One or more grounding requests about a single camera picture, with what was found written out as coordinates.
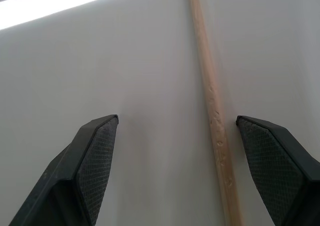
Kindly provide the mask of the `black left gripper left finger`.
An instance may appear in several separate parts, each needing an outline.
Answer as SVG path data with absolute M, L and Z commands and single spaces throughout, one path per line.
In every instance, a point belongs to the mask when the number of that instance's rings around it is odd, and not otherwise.
M 108 184 L 117 115 L 83 125 L 47 166 L 9 226 L 95 226 Z

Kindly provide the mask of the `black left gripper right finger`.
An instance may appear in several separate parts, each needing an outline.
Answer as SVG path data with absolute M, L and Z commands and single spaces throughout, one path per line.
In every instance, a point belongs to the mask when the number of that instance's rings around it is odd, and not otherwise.
M 275 226 L 320 226 L 320 162 L 284 127 L 238 116 L 254 184 Z

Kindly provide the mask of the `wooden chopstick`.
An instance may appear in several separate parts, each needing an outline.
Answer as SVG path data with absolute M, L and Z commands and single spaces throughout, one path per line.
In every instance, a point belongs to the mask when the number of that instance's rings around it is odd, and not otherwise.
M 216 67 L 210 51 L 200 0 L 189 0 L 197 41 L 205 103 L 211 130 L 220 195 L 226 226 L 244 226 L 241 214 L 232 156 L 224 122 Z

